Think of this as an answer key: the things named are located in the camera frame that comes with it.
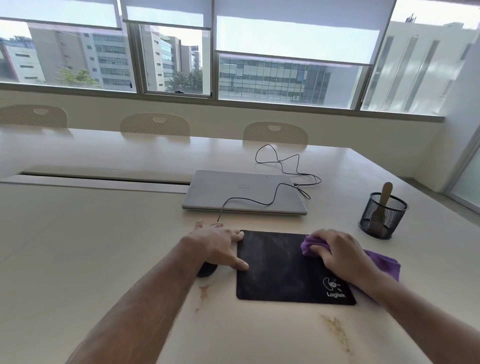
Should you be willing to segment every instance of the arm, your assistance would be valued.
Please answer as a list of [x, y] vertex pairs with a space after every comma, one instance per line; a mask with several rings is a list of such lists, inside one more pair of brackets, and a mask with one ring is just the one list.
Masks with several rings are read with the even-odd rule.
[[325, 266], [382, 305], [434, 364], [478, 363], [480, 332], [380, 271], [352, 236], [323, 229], [313, 235], [330, 245], [331, 252], [310, 248]]
[[230, 249], [242, 231], [216, 223], [195, 229], [110, 309], [67, 364], [155, 364], [196, 274], [204, 261], [247, 270]]

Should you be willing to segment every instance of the person's left hand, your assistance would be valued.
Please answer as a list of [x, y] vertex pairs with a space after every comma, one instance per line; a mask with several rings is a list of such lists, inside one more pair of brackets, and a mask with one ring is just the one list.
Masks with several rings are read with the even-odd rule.
[[243, 231], [226, 229], [221, 222], [215, 222], [204, 227], [203, 220], [198, 220], [193, 231], [185, 235], [184, 238], [205, 246], [206, 262], [220, 266], [230, 266], [237, 270], [248, 270], [248, 264], [236, 257], [231, 250], [232, 243], [237, 243], [243, 239]]

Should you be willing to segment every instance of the pen holder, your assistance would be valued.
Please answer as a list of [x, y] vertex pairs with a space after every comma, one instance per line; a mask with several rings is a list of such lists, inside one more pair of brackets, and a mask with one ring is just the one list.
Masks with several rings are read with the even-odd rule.
[[370, 194], [359, 227], [374, 238], [390, 239], [405, 211], [408, 210], [408, 205], [395, 196], [390, 196], [385, 206], [379, 201], [380, 192]]

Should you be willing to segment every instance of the conference table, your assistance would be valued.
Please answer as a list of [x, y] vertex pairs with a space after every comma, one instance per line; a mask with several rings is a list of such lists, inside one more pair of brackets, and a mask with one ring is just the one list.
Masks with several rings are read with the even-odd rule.
[[[192, 175], [197, 169], [280, 174], [257, 164], [264, 143], [92, 130], [0, 127], [0, 178], [35, 165], [101, 174]], [[322, 178], [305, 190], [302, 217], [226, 212], [232, 229], [308, 234], [346, 231], [397, 259], [400, 281], [480, 328], [480, 229], [349, 148], [275, 144], [300, 154], [299, 171]], [[263, 149], [259, 160], [272, 160]], [[294, 171], [296, 160], [285, 163]], [[295, 182], [305, 177], [292, 177]], [[387, 241], [358, 227], [369, 195], [393, 183], [410, 209]], [[0, 362], [63, 363], [89, 329], [195, 221], [217, 212], [181, 208], [184, 194], [0, 183]], [[243, 301], [236, 272], [197, 279], [159, 363], [428, 363], [369, 297], [355, 306]]]

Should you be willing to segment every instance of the wooden handle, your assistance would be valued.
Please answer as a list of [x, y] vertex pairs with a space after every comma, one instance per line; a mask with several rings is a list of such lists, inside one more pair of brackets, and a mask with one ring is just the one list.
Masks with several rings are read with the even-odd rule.
[[388, 198], [392, 194], [393, 190], [393, 185], [391, 182], [385, 182], [383, 188], [382, 188], [382, 194], [380, 195], [380, 201], [378, 202], [379, 204], [386, 206], [388, 202]]

